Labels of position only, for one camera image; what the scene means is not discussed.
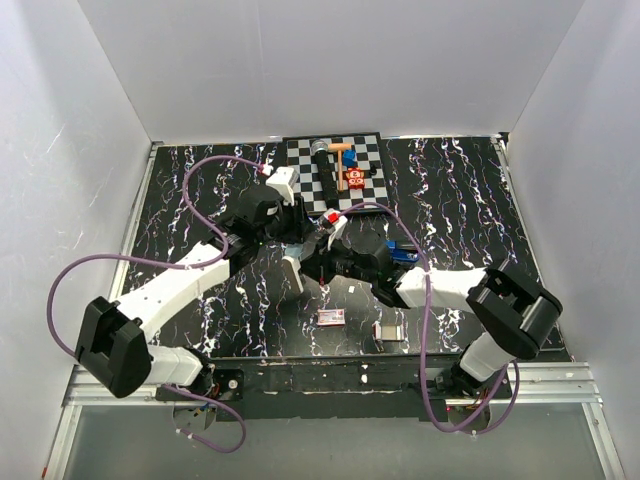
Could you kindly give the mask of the red toy figure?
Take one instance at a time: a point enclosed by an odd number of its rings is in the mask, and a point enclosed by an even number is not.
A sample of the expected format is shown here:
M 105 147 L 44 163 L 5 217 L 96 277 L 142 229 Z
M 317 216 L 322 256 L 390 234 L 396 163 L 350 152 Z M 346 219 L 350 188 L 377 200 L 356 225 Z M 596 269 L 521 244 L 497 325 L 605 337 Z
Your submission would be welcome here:
M 348 188 L 351 190 L 360 190 L 365 188 L 365 174 L 360 168 L 349 168 L 345 174 Z

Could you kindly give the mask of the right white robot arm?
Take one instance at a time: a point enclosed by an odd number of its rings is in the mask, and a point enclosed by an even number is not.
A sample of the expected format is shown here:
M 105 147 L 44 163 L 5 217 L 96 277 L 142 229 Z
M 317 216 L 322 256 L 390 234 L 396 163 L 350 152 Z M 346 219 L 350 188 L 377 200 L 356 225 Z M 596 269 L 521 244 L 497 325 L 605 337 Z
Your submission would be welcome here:
M 510 260 L 472 270 L 426 271 L 397 259 L 388 243 L 367 239 L 309 240 L 284 258 L 296 293 L 302 279 L 329 283 L 336 276 L 364 281 L 391 308 L 451 308 L 473 313 L 483 333 L 465 348 L 443 377 L 445 389 L 475 397 L 512 360 L 534 359 L 560 317 L 561 302 Z

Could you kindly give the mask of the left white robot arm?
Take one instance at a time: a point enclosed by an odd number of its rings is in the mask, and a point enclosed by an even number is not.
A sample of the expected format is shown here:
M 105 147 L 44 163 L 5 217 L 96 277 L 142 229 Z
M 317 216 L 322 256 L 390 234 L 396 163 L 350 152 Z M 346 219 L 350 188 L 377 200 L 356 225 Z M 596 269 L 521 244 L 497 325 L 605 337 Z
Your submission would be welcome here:
M 116 398 L 144 384 L 175 384 L 193 400 L 213 386 L 204 357 L 192 348 L 162 347 L 151 339 L 186 306 L 226 282 L 275 241 L 298 244 L 313 230 L 301 195 L 285 199 L 268 186 L 252 187 L 218 220 L 223 236 L 197 243 L 173 268 L 115 301 L 86 307 L 76 360 Z

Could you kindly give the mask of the open staple box tray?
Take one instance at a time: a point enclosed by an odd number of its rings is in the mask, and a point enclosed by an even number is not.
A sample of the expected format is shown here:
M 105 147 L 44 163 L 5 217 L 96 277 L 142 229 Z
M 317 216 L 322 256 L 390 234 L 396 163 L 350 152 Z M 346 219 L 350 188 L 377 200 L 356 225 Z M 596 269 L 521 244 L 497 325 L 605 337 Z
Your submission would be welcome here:
M 402 325 L 373 325 L 374 339 L 378 342 L 402 342 L 405 340 L 405 329 Z

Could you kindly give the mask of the blue black stapler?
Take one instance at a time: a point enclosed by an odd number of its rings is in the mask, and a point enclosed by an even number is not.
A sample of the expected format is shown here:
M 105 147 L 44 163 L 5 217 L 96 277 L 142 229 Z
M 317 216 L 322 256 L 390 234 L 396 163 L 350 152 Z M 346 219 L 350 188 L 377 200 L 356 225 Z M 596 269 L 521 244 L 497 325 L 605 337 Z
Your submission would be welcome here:
M 396 262 L 415 263 L 419 259 L 418 249 L 408 241 L 387 241 L 391 257 Z

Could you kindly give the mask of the blue toy block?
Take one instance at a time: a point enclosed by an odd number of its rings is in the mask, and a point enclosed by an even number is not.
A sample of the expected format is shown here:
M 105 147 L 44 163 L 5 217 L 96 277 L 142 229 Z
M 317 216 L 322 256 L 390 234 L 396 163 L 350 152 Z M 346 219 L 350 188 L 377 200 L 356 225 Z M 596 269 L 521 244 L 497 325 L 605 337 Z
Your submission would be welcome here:
M 353 149 L 342 153 L 342 165 L 347 169 L 357 167 L 356 152 Z

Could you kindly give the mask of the black white checkerboard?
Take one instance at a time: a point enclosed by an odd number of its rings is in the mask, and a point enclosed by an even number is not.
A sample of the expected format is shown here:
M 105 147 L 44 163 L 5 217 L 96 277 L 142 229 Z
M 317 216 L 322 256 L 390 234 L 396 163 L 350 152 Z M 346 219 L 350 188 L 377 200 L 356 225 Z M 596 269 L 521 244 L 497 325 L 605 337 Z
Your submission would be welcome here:
M 285 137 L 286 165 L 298 171 L 299 179 L 294 192 L 299 193 L 310 216 L 319 216 L 327 210 L 324 202 L 318 170 L 314 164 L 310 147 L 317 136 Z M 327 144 L 349 143 L 356 152 L 357 168 L 364 171 L 365 188 L 351 190 L 344 181 L 344 191 L 339 192 L 339 209 L 345 210 L 361 202 L 375 202 L 389 205 L 386 176 L 386 162 L 379 147 L 380 135 L 377 132 L 351 133 L 338 136 L 322 137 Z M 370 164 L 376 165 L 378 171 L 374 177 L 369 176 Z

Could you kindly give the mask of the light blue stapler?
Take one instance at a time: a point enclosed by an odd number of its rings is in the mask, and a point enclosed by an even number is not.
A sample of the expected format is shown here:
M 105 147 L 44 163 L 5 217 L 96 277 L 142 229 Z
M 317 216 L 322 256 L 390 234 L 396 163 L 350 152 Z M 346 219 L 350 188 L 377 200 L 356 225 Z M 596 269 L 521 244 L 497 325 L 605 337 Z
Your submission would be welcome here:
M 301 244 L 288 245 L 282 257 L 283 271 L 294 295 L 301 295 L 304 292 L 300 263 L 302 250 L 303 247 Z

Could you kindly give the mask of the red white staple box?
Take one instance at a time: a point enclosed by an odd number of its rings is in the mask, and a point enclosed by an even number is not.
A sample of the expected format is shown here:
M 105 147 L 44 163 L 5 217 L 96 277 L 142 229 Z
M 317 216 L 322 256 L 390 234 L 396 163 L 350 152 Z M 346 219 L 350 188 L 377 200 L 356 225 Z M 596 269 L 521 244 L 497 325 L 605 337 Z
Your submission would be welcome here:
M 346 321 L 344 309 L 317 311 L 317 325 L 319 327 L 344 326 L 345 324 Z

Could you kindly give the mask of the wooden toy hammer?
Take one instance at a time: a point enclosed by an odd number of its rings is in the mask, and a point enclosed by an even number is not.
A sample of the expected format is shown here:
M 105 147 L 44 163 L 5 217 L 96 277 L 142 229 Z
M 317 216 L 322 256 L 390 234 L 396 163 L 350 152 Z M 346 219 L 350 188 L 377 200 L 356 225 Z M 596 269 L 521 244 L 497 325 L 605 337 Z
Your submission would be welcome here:
M 337 161 L 337 185 L 338 191 L 344 191 L 344 177 L 343 177 L 343 162 L 342 157 L 343 153 L 350 150 L 352 147 L 349 143 L 330 143 L 328 146 L 328 151 L 333 153 L 336 156 Z

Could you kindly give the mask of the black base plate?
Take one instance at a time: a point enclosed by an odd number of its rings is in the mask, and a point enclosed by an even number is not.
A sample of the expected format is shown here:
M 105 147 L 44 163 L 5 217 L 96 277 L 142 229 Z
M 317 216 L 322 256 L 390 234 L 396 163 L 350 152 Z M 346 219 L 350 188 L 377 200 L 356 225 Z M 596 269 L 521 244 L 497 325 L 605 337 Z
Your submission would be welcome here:
M 257 419 L 447 419 L 446 403 L 471 403 L 490 390 L 465 394 L 450 380 L 454 354 L 427 358 L 432 412 L 424 407 L 419 357 L 409 355 L 216 358 L 188 391 L 223 402 L 247 420 Z

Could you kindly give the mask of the black microphone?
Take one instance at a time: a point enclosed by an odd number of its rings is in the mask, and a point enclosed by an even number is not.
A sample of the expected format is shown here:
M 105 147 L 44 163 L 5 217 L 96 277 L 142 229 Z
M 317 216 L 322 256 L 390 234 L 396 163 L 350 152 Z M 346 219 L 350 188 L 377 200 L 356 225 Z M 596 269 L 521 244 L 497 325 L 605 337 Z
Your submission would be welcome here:
M 328 209 L 339 209 L 339 195 L 333 168 L 329 164 L 329 145 L 321 139 L 314 140 L 310 147 L 311 158 L 318 170 L 324 202 Z

